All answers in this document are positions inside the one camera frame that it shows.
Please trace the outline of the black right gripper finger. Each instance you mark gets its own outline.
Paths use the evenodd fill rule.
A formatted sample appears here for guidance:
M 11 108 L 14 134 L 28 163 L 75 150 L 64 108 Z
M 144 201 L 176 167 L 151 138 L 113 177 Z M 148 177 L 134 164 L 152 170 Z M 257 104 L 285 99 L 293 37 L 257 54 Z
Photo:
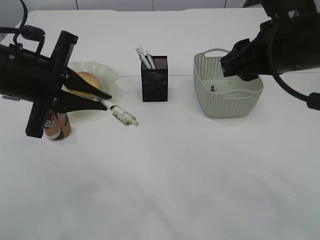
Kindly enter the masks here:
M 253 77 L 260 75 L 260 54 L 262 41 L 248 38 L 236 42 L 232 50 L 221 58 L 220 63 L 225 77 Z
M 241 73 L 241 74 L 238 75 L 238 77 L 241 78 L 245 82 L 250 82 L 250 81 L 253 81 L 253 80 L 257 79 L 259 76 L 257 74 L 244 74 L 244 73 Z

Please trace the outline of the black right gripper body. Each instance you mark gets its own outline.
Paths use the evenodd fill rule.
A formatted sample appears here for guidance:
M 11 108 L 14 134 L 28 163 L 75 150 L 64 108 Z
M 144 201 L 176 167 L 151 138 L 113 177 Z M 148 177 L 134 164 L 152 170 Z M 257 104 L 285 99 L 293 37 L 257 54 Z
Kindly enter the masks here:
M 271 20 L 260 25 L 260 75 L 271 75 L 267 48 L 279 74 L 320 67 L 320 13 L 316 9 L 267 10 Z

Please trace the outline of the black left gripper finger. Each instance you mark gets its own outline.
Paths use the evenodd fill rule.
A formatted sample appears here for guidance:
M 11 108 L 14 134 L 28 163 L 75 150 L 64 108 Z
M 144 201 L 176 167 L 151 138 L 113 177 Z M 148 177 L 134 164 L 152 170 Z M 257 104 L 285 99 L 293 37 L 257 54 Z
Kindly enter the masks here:
M 69 113 L 82 110 L 101 110 L 106 111 L 107 108 L 100 102 L 84 98 L 72 93 L 61 91 L 56 111 L 59 113 Z
M 97 87 L 88 83 L 71 68 L 64 67 L 63 73 L 63 85 L 68 89 L 68 93 L 90 100 L 110 100 L 112 98 L 112 96 L 109 93 L 103 92 L 101 89 L 98 89 Z

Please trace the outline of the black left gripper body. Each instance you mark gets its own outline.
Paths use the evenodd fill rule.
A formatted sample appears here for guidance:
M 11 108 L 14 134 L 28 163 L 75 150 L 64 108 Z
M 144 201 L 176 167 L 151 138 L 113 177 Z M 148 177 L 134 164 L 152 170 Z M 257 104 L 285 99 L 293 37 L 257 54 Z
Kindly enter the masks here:
M 9 47 L 9 96 L 32 102 L 32 108 L 25 128 L 28 137 L 41 138 L 51 109 L 58 106 L 65 69 L 78 36 L 61 31 L 50 57 L 26 49 Z

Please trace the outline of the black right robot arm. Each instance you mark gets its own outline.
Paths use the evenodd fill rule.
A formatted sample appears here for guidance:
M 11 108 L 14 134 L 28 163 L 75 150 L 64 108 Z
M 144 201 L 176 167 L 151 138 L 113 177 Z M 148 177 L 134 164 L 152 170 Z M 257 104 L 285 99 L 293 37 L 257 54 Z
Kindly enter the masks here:
M 268 51 L 279 74 L 320 66 L 320 13 L 313 0 L 246 0 L 244 7 L 261 4 L 270 18 L 253 39 L 243 39 L 221 58 L 225 77 L 244 81 L 271 75 Z

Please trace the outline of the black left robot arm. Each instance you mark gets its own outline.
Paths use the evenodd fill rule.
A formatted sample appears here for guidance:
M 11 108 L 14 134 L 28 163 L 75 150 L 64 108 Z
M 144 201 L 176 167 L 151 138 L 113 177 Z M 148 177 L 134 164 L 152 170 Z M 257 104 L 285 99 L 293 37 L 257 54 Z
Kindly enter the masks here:
M 38 42 L 35 52 L 24 49 L 20 43 L 0 46 L 0 94 L 7 99 L 32 102 L 25 134 L 41 138 L 50 110 L 69 113 L 81 110 L 107 108 L 98 100 L 91 100 L 71 93 L 78 91 L 99 99 L 111 95 L 90 85 L 68 67 L 78 37 L 61 31 L 50 57 L 41 55 L 45 40 L 42 29 L 27 25 L 23 28 L 2 27 L 2 32 L 22 35 Z

